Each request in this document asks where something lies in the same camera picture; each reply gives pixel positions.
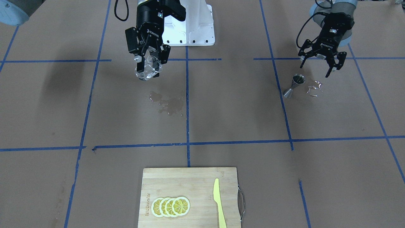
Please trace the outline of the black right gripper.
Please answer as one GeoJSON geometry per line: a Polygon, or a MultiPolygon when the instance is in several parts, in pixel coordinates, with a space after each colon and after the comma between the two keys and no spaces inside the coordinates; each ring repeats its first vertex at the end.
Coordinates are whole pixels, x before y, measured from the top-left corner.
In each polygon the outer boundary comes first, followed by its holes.
{"type": "Polygon", "coordinates": [[[162,42],[165,17],[172,16],[178,21],[185,21],[186,9],[179,0],[138,0],[136,9],[136,27],[125,30],[128,52],[136,61],[136,72],[143,73],[147,47],[146,39],[152,38],[148,49],[163,65],[168,62],[171,46],[162,42]]]}

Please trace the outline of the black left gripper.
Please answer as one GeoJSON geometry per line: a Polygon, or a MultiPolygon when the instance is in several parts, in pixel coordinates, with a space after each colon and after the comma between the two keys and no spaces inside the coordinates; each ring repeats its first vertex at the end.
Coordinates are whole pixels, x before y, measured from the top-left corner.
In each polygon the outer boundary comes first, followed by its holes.
{"type": "Polygon", "coordinates": [[[300,69],[306,60],[317,57],[326,60],[329,69],[325,78],[328,78],[334,70],[340,70],[346,60],[347,52],[338,52],[338,46],[345,39],[345,35],[354,25],[353,16],[344,12],[314,13],[314,22],[321,27],[320,34],[315,43],[306,39],[300,47],[298,56],[301,59],[300,69]]]}

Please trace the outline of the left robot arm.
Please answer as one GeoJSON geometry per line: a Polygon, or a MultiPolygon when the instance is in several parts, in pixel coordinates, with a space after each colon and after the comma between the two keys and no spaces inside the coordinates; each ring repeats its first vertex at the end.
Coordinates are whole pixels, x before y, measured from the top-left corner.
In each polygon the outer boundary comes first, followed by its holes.
{"type": "Polygon", "coordinates": [[[338,51],[339,47],[348,45],[352,39],[354,11],[357,0],[323,0],[315,1],[310,9],[310,17],[303,24],[296,37],[296,46],[299,48],[298,56],[303,67],[308,58],[316,57],[325,60],[329,66],[326,78],[336,70],[340,70],[346,60],[347,52],[338,51]],[[309,21],[314,21],[321,30],[314,39],[306,39],[299,45],[299,36],[309,21]]]}

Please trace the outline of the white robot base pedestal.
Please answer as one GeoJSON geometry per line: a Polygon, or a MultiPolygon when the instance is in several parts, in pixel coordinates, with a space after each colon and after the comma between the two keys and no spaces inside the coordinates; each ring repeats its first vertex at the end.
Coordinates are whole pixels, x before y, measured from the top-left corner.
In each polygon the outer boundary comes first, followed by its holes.
{"type": "Polygon", "coordinates": [[[215,44],[212,6],[205,0],[181,0],[186,19],[165,17],[163,43],[170,46],[211,46],[215,44]]]}

